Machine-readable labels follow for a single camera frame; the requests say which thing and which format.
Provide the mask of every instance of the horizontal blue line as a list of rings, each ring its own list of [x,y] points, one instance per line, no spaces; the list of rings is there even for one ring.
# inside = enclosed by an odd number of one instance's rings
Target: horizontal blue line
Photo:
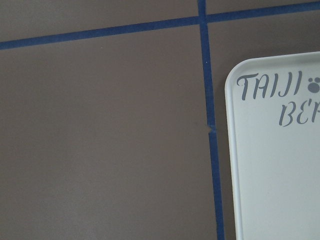
[[[320,1],[209,14],[206,16],[206,19],[208,23],[215,23],[272,15],[299,13],[313,10],[320,10]]]
[[[111,35],[137,33],[142,31],[176,28],[176,27],[191,26],[191,25],[197,25],[197,24],[199,24],[199,17],[191,16],[191,17],[138,23],[138,24],[124,25],[124,26],[106,27],[106,28],[94,29],[94,30],[85,30],[85,31],[62,33],[62,34],[56,34],[56,35],[25,38],[25,39],[12,40],[12,41],[4,41],[4,42],[0,42],[0,50],[14,49],[14,48],[20,48],[20,47],[34,46],[34,45],[42,45],[42,44],[52,44],[52,43],[59,43],[59,42],[66,42],[66,41],[73,41],[73,40],[80,40],[80,39],[91,39],[91,38],[105,37],[105,36],[111,36]]]

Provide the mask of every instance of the white plastic tray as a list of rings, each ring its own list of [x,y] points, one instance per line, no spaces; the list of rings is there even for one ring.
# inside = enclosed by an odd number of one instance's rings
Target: white plastic tray
[[[237,240],[320,239],[319,85],[320,52],[249,59],[228,75]]]

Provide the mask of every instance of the vertical blue line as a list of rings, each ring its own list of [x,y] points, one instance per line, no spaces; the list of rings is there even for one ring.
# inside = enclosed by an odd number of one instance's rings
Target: vertical blue line
[[[198,14],[200,26],[202,65],[205,89],[205,104],[207,124],[211,128],[209,133],[209,145],[212,168],[213,197],[215,207],[216,233],[218,240],[225,239],[224,217],[222,206],[222,194],[220,183],[220,169],[218,156],[218,142],[215,120],[214,91],[212,83],[211,59],[208,23],[206,17],[206,0],[198,0]]]

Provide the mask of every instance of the logo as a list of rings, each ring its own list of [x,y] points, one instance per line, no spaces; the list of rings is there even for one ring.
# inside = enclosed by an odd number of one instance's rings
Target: logo
[[[279,106],[278,125],[287,127],[293,123],[299,125],[314,123],[317,113],[320,113],[320,101],[314,100],[320,100],[320,77],[309,77],[304,80],[301,70],[295,75],[297,77],[293,78],[293,73],[288,72],[284,85],[279,84],[280,77],[278,73],[274,73],[272,76],[259,73],[243,75],[236,80],[236,84],[242,88],[241,100],[246,101],[248,98],[255,100],[258,95],[262,99],[293,97],[303,90],[301,86],[305,85],[304,83],[306,82],[306,89],[312,94],[312,98],[310,97],[302,102],[292,100]]]

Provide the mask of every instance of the blue line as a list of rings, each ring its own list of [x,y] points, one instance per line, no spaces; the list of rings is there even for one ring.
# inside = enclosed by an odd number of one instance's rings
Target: blue line
[[[198,0],[198,14],[200,25],[200,39],[202,52],[202,65],[205,90],[206,118],[207,124],[211,128],[209,133],[209,146],[212,168],[213,198],[215,208],[216,233],[218,240],[225,239],[224,215],[222,205],[220,168],[218,156],[217,131],[215,120],[214,90],[212,83],[210,44],[208,34],[208,24],[206,19],[206,0]]]
[[[320,10],[320,1],[210,14],[206,16],[206,19],[208,23],[215,23],[215,22],[224,22],[224,21],[231,21],[231,20],[238,20],[238,19],[248,19],[248,18],[257,18],[257,17],[264,17],[264,16],[272,16],[272,15],[300,13],[300,12],[314,11],[314,10]]]
[[[191,26],[199,24],[198,16],[153,21],[146,23],[131,24],[125,26],[106,27],[94,30],[77,31],[70,33],[62,33],[49,36],[39,36],[26,39],[12,40],[0,42],[0,50],[14,49],[34,45],[52,44],[80,39],[91,39],[119,34],[137,33],[143,31],[176,28],[183,26]]]

